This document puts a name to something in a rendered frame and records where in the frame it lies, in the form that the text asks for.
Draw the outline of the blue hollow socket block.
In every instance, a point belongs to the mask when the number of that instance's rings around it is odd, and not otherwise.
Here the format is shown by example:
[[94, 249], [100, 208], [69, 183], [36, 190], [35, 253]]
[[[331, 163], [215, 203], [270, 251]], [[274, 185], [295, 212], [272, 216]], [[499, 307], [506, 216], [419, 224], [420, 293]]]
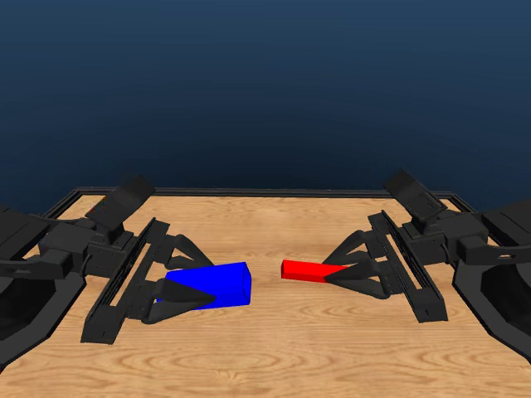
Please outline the blue hollow socket block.
[[246, 262], [171, 270], [165, 278], [216, 297], [197, 310], [245, 306], [251, 301], [252, 279]]

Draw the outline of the thin red peg bar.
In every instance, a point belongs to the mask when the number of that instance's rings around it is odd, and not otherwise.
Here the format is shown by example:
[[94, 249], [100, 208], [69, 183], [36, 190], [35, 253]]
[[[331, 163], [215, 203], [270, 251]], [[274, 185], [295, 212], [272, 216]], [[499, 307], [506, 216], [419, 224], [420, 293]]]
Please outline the thin red peg bar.
[[282, 279], [325, 283], [327, 276], [343, 269], [347, 269], [347, 266], [283, 260], [280, 267], [280, 277]]

